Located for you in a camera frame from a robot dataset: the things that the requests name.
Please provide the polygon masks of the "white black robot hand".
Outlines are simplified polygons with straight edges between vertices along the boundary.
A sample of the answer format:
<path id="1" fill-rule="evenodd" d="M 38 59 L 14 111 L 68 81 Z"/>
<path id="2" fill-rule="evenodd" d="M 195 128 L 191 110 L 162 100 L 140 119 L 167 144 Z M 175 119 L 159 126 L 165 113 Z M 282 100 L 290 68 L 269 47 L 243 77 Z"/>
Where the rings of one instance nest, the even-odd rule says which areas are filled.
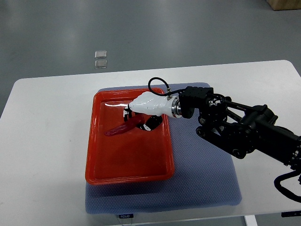
<path id="1" fill-rule="evenodd" d="M 124 121 L 132 117 L 132 113 L 149 115 L 146 122 L 139 122 L 137 127 L 145 131 L 152 131 L 163 121 L 162 115 L 172 118 L 182 116 L 180 100 L 178 96 L 160 96 L 150 91 L 143 92 L 123 110 Z"/>

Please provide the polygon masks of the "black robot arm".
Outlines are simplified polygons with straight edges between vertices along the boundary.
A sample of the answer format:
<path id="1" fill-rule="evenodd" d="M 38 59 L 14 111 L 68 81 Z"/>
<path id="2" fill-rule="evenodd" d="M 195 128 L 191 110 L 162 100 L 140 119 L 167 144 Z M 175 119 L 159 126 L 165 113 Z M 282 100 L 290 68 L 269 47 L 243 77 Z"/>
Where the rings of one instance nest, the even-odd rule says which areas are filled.
<path id="1" fill-rule="evenodd" d="M 215 94 L 213 88 L 188 86 L 178 93 L 177 113 L 189 119 L 196 109 L 199 112 L 199 137 L 238 159 L 258 150 L 290 166 L 292 171 L 278 176 L 274 186 L 285 197 L 301 201 L 300 196 L 281 185 L 286 179 L 301 176 L 301 138 L 276 126 L 278 116 L 267 105 L 235 103 L 230 97 Z"/>

